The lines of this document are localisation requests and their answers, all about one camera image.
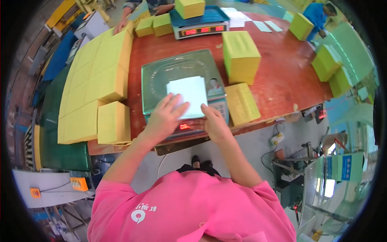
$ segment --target red table surface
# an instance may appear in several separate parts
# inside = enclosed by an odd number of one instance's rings
[[[311,65],[315,57],[313,48],[308,42],[299,41],[288,31],[290,25],[288,21],[262,14],[247,12],[244,14],[256,21],[271,20],[283,31],[261,32],[251,21],[246,22],[245,27],[230,28],[230,31],[248,31],[262,56],[254,84],[249,86],[261,117],[243,126],[232,127],[231,130],[234,134],[246,133],[272,125],[272,123],[267,124],[266,122],[333,98],[329,84],[319,81]],[[210,49],[223,82],[225,86],[228,86],[222,43],[221,34],[182,40],[175,40],[173,34],[161,37],[154,35],[135,37],[130,58],[128,99],[123,101],[131,110],[132,139],[136,138],[146,125],[142,114],[141,67],[149,62],[174,55]],[[176,137],[165,140],[162,144],[178,143],[205,136],[205,134],[193,134]],[[100,145],[97,140],[88,143],[90,155],[121,152],[126,147]]]

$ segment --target red led display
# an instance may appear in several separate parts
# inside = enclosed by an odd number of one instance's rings
[[[196,29],[187,30],[185,35],[196,34]]]
[[[187,124],[180,124],[180,129],[188,129],[190,128]]]

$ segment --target green machine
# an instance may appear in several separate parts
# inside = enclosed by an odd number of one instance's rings
[[[364,152],[326,157],[327,179],[360,182],[363,176]]]

